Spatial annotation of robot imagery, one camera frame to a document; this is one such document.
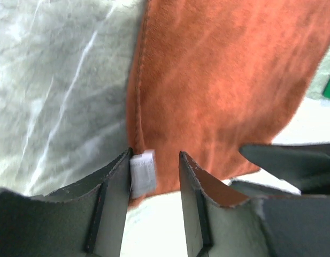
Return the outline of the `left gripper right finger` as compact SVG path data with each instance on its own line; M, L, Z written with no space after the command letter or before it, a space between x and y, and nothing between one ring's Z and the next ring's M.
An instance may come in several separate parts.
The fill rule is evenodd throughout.
M274 256L249 196L179 154L180 191L188 256Z

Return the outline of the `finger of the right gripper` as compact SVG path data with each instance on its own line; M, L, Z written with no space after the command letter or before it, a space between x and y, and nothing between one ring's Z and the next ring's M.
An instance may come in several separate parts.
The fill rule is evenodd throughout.
M302 193L330 193L330 143L256 145L239 148L249 162L285 180Z

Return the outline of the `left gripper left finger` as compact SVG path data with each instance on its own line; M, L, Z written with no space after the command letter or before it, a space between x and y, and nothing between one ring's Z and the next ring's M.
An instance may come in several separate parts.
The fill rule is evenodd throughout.
M0 187L0 256L119 256L132 155L45 196Z

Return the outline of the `orange brown towel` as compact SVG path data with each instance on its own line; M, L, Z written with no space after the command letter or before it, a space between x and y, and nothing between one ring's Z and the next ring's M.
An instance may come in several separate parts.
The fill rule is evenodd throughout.
M179 189L180 151L221 180L255 172L239 146L289 123L329 45L330 1L147 1L127 124L154 195Z

